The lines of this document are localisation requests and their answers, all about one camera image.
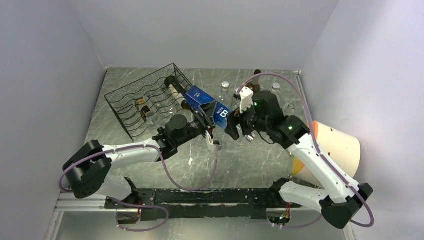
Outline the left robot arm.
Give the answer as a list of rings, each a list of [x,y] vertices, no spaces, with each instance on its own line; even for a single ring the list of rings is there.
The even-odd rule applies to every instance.
[[[192,108],[194,120],[176,114],[158,129],[158,134],[135,143],[104,145],[91,140],[83,145],[62,167],[59,188],[73,193],[76,199],[99,194],[118,199],[126,208],[134,207],[139,194],[131,179],[110,175],[110,171],[141,163],[164,162],[178,153],[178,148],[202,136],[216,150],[213,140],[215,110],[213,101]]]

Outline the dark green labelled wine bottle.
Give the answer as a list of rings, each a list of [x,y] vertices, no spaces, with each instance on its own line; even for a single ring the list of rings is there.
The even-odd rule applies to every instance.
[[[164,85],[176,100],[178,106],[182,107],[183,110],[191,111],[192,108],[186,100],[186,93],[193,86],[191,83],[182,77],[170,75],[164,80]]]

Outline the cream drum orange lid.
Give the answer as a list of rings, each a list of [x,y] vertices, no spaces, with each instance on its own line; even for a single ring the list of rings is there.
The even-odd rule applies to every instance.
[[[343,133],[335,128],[312,122],[316,141],[321,150],[325,150],[328,156],[350,177],[354,177],[361,158],[361,146],[359,140],[351,135]],[[323,185],[312,172],[297,157],[294,158],[292,173],[294,177],[313,184],[319,188]]]

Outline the square black-capped liquor bottle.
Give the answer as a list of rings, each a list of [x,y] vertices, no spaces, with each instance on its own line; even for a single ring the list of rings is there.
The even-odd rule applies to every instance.
[[[148,101],[144,98],[139,98],[135,101],[135,107],[140,113],[141,119],[148,126],[153,125],[153,109],[148,105]]]

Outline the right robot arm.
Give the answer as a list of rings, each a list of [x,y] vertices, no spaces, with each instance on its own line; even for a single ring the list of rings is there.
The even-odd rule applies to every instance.
[[[362,207],[370,208],[366,201],[373,188],[351,178],[327,152],[320,150],[311,127],[297,116],[284,115],[272,92],[253,93],[244,88],[233,97],[239,100],[239,105],[226,117],[226,134],[234,140],[239,139],[237,126],[244,135],[253,131],[266,133],[274,143],[300,159],[322,185],[321,189],[316,189],[281,178],[269,188],[269,199],[275,207],[285,203],[307,207],[321,213],[337,229],[352,222]]]

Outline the blue liquid glass bottle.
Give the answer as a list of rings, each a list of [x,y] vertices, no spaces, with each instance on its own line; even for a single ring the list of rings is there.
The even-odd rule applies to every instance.
[[[197,86],[192,86],[185,93],[185,100],[195,110],[205,113],[217,127],[223,131],[227,128],[227,117],[232,112],[228,106]]]

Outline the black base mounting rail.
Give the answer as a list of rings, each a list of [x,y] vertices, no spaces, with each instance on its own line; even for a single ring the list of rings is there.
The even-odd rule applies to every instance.
[[[300,205],[278,199],[268,188],[204,189],[188,192],[182,189],[139,188],[138,196],[126,202],[146,206],[140,221],[202,218],[239,218],[267,220],[272,211]]]

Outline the tall dark wine bottle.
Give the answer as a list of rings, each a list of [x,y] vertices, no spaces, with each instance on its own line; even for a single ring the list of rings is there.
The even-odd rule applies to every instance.
[[[253,73],[254,78],[246,85],[254,94],[261,91],[261,85],[259,84],[260,76],[256,76],[261,73],[262,71],[260,69],[256,69]]]

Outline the clear bottle red label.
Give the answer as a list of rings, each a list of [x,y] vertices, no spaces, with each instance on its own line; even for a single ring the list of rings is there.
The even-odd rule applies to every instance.
[[[296,115],[296,105],[292,102],[287,103],[284,106],[284,114],[287,116],[295,116]]]

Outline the clear round silver-capped bottle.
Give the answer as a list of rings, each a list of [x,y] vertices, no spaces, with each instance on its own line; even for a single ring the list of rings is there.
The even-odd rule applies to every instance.
[[[222,103],[223,105],[229,105],[231,103],[231,95],[229,92],[230,83],[228,81],[223,81],[221,83],[221,89],[220,92],[217,95],[218,102]]]

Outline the clear wine bottle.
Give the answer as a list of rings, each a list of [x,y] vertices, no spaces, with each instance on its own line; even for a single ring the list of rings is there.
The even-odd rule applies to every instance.
[[[155,110],[154,118],[156,123],[169,120],[171,117],[177,114],[183,114],[183,108],[181,105],[174,100],[155,100],[154,102]]]

